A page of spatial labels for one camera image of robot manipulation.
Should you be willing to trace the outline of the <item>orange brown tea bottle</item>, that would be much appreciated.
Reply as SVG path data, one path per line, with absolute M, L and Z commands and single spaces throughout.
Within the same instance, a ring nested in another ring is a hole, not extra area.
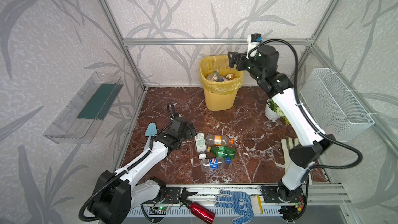
M 226 79 L 227 79 L 227 80 L 234 80 L 235 78 L 236 78 L 235 74 L 228 74 L 228 75 L 226 76 Z

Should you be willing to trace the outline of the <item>white cap green label bottle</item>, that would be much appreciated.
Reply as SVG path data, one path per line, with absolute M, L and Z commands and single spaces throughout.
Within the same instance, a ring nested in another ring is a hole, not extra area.
M 210 73 L 207 77 L 207 80 L 212 81 L 212 82 L 219 82 L 220 79 L 220 71 L 218 69 L 215 69 L 212 73 Z

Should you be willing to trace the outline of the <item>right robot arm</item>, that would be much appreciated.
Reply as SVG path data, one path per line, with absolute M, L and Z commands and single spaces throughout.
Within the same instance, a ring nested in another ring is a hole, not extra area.
M 363 160 L 363 154 L 350 145 L 336 141 L 333 135 L 327 135 L 300 102 L 297 92 L 298 75 L 295 74 L 294 80 L 291 81 L 287 75 L 278 72 L 279 53 L 269 44 L 286 45 L 293 53 L 295 65 L 298 65 L 295 48 L 286 40 L 263 40 L 258 33 L 249 35 L 247 43 L 246 53 L 228 53 L 229 66 L 250 74 L 257 85 L 282 109 L 300 143 L 289 151 L 291 162 L 279 183 L 279 188 L 287 192 L 297 190 L 307 180 L 311 170 L 318 167 L 344 170 L 359 165 Z M 342 166 L 317 165 L 316 161 L 320 155 L 332 144 L 354 152 L 357 155 L 356 160 Z

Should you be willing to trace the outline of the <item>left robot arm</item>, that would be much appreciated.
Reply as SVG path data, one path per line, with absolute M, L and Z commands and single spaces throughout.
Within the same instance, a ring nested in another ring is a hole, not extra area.
M 177 150 L 183 141 L 196 135 L 193 123 L 175 114 L 164 130 L 148 136 L 145 149 L 138 157 L 115 172 L 105 171 L 99 176 L 78 218 L 83 222 L 122 223 L 130 209 L 156 198 L 160 192 L 160 183 L 153 179 L 139 184 L 144 175 Z

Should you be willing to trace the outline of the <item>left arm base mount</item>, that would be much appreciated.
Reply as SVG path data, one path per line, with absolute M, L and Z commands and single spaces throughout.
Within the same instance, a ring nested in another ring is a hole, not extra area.
M 156 202 L 162 202 L 166 204 L 180 203 L 180 196 L 181 196 L 180 187 L 168 186 L 164 181 L 155 177 L 151 178 L 151 180 L 155 181 L 160 186 L 158 195 L 151 200 L 152 203 Z

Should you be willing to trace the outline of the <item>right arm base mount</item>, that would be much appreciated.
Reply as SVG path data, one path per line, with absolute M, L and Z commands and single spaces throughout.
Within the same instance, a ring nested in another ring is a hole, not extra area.
M 260 192 L 264 199 L 264 203 L 303 203 L 304 202 L 304 192 L 302 188 L 290 191 L 281 186 L 260 186 Z

